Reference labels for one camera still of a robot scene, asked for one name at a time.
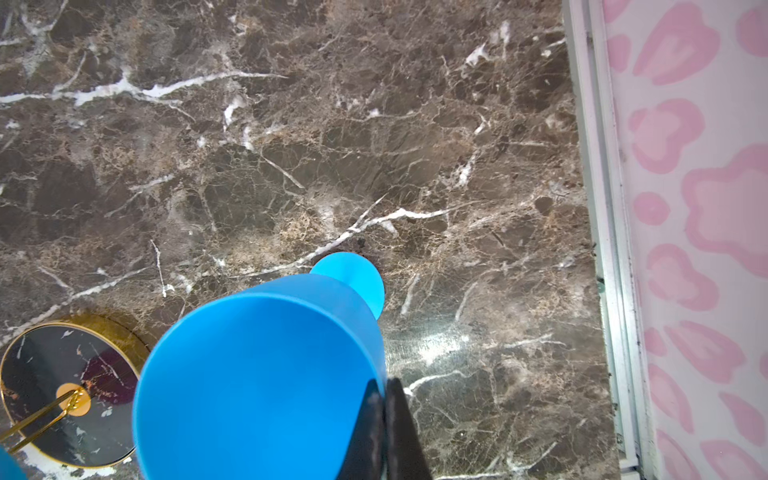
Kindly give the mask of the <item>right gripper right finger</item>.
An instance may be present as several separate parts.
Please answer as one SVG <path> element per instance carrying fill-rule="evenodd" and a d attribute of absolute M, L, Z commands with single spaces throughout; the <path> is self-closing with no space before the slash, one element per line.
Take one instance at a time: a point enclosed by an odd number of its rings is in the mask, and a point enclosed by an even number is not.
<path fill-rule="evenodd" d="M 417 429 L 401 381 L 391 378 L 386 385 L 386 469 L 389 480 L 431 480 Z"/>

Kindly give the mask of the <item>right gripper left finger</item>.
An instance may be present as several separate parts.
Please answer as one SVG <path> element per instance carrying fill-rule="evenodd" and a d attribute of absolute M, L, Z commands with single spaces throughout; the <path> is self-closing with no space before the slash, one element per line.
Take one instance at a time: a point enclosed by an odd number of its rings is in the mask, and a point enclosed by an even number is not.
<path fill-rule="evenodd" d="M 386 440 L 384 397 L 375 380 L 366 386 L 338 480 L 382 478 Z"/>

